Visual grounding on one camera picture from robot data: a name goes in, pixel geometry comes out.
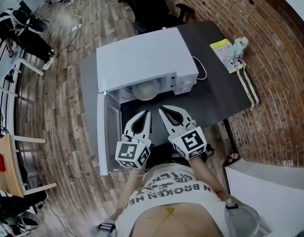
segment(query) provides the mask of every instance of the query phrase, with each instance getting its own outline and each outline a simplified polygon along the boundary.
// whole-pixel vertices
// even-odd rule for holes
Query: white bowl
[[[137,99],[148,101],[156,97],[160,88],[159,82],[156,79],[153,79],[133,85],[132,92]]]

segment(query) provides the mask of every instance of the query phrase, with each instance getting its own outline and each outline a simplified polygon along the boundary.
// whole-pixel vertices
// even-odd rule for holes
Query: power cord
[[[196,56],[192,56],[192,58],[196,59],[200,63],[201,67],[203,68],[203,70],[206,73],[206,76],[204,78],[197,78],[197,80],[202,81],[202,80],[206,79],[207,78],[207,71],[206,71],[205,67],[203,66],[203,64],[201,63],[201,61],[199,61],[199,59]]]
[[[71,8],[71,10],[72,10],[72,12],[73,12],[73,15],[74,15],[75,17],[81,18],[81,19],[83,20],[83,23],[82,23],[82,26],[83,26],[83,25],[85,24],[85,18],[84,18],[83,16],[76,15],[74,12],[83,9],[84,6],[81,5],[81,6],[78,6],[76,9],[73,9],[73,8],[72,8],[73,3],[74,3],[74,2],[72,2],[71,5],[70,5],[70,8]]]
[[[68,52],[68,53],[71,53],[71,52],[73,52],[73,51],[75,50],[75,46],[72,45],[72,42],[73,42],[73,40],[76,38],[77,33],[78,33],[78,30],[79,30],[79,29],[76,30],[76,34],[75,34],[75,36],[73,37],[73,39],[69,42],[69,44],[68,44],[66,47],[64,47],[62,50],[60,50],[59,53],[54,53],[54,55],[60,55],[61,52],[63,52],[65,49],[67,49],[67,52]]]
[[[71,235],[73,235],[73,236],[75,236],[75,237],[78,237],[77,235],[75,235],[74,233],[72,233],[71,231],[69,231],[69,230],[63,225],[63,223],[62,223],[62,221],[60,220],[59,216],[52,210],[52,204],[51,204],[51,202],[48,201],[47,199],[46,199],[45,201],[47,201],[47,202],[49,203],[49,206],[50,206],[50,209],[51,209],[52,213],[54,213],[54,215],[58,218],[58,220],[59,220],[59,222],[61,223],[61,225],[63,226],[63,228],[64,228],[66,231],[68,231]]]
[[[78,10],[83,9],[84,6],[81,5],[81,6],[78,6],[76,9],[73,9],[73,8],[72,8],[72,5],[73,5],[74,2],[75,2],[75,0],[73,0],[73,1],[71,2],[70,8],[71,8],[72,13],[73,13],[73,15],[74,15],[75,17],[81,18],[81,19],[83,20],[83,23],[81,24],[81,26],[83,26],[83,25],[85,24],[85,18],[84,18],[83,16],[76,15],[76,14],[75,14],[75,11],[78,11]],[[74,47],[74,45],[72,45],[72,42],[73,42],[73,40],[76,38],[76,36],[77,36],[77,34],[78,34],[78,30],[79,30],[79,28],[77,28],[76,34],[75,34],[75,36],[73,37],[73,39],[69,42],[69,44],[68,44],[66,47],[64,47],[62,50],[60,50],[59,53],[55,53],[54,55],[60,55],[61,52],[63,52],[65,49],[67,49],[67,52],[68,52],[68,53],[71,53],[71,52],[73,52],[73,51],[75,50],[75,47]]]

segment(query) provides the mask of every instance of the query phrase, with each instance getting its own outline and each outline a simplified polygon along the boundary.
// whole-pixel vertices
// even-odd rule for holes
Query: hand
[[[11,50],[8,50],[7,52],[8,52],[9,58],[12,58],[14,55],[13,50],[11,49]]]

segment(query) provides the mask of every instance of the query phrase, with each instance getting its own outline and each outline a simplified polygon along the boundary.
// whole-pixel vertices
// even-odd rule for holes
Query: red brick wall
[[[250,41],[244,57],[261,103],[229,119],[244,159],[304,167],[304,22],[284,0],[167,2],[174,14],[176,3],[192,7],[230,41]]]

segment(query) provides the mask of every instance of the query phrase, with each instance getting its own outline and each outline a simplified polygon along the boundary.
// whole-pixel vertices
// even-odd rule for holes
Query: book
[[[217,57],[223,63],[229,74],[235,72],[236,68],[242,69],[244,66],[246,66],[246,63],[242,59],[237,61],[235,64],[229,62],[228,57],[231,51],[232,44],[227,39],[212,43],[210,47],[216,53]]]

